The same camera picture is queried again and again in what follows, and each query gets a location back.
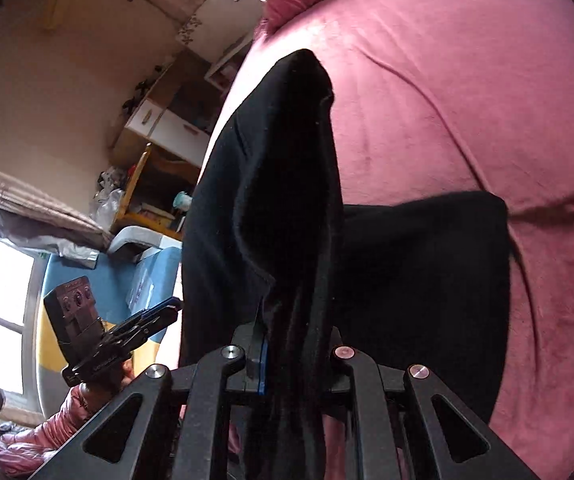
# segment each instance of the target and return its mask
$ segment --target hand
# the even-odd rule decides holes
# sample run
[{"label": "hand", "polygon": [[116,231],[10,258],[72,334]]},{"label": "hand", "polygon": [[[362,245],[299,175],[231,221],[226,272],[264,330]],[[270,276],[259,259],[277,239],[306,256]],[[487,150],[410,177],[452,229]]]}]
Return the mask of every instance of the hand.
[{"label": "hand", "polygon": [[[131,359],[122,363],[119,373],[111,375],[114,377],[110,379],[110,383],[118,384],[117,391],[122,391],[123,388],[134,380],[133,362]],[[102,383],[82,383],[80,384],[80,394],[84,399],[84,403],[86,403],[87,409],[91,413],[99,412],[115,395],[110,388]]]}]

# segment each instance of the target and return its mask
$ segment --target beige wall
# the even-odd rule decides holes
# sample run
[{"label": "beige wall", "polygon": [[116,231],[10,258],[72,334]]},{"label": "beige wall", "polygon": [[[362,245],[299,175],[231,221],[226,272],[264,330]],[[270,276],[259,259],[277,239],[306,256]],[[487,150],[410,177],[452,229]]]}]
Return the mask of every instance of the beige wall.
[{"label": "beige wall", "polygon": [[0,170],[87,213],[106,133],[133,86],[178,50],[176,26],[143,0],[74,0],[45,32],[44,2],[0,9]]}]

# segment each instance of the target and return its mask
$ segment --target bed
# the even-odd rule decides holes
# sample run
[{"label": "bed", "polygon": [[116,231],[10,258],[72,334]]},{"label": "bed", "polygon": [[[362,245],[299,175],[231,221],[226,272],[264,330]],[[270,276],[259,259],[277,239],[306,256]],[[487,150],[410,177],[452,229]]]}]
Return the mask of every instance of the bed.
[{"label": "bed", "polygon": [[510,330],[490,426],[542,480],[569,478],[573,1],[264,0],[264,9],[210,147],[273,64],[308,48],[333,83],[345,203],[473,189],[503,198]]}]

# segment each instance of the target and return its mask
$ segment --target window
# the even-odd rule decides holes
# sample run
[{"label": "window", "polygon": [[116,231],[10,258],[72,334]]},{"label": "window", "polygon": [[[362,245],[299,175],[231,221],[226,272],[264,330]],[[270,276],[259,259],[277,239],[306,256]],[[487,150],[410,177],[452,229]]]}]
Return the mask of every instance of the window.
[{"label": "window", "polygon": [[35,314],[46,259],[0,242],[0,388],[8,402],[38,411]]}]

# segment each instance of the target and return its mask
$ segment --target black fabric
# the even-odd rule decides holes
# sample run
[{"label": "black fabric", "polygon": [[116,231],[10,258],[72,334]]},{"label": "black fabric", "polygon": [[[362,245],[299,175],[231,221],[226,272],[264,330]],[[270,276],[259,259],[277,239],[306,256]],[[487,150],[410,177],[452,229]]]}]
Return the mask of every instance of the black fabric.
[{"label": "black fabric", "polygon": [[472,192],[343,211],[332,100],[311,52],[280,60],[221,132],[187,218],[180,364],[227,344],[259,306],[268,329],[268,400],[234,414],[252,479],[323,478],[332,324],[381,364],[433,368],[485,420],[502,376],[503,202]]}]

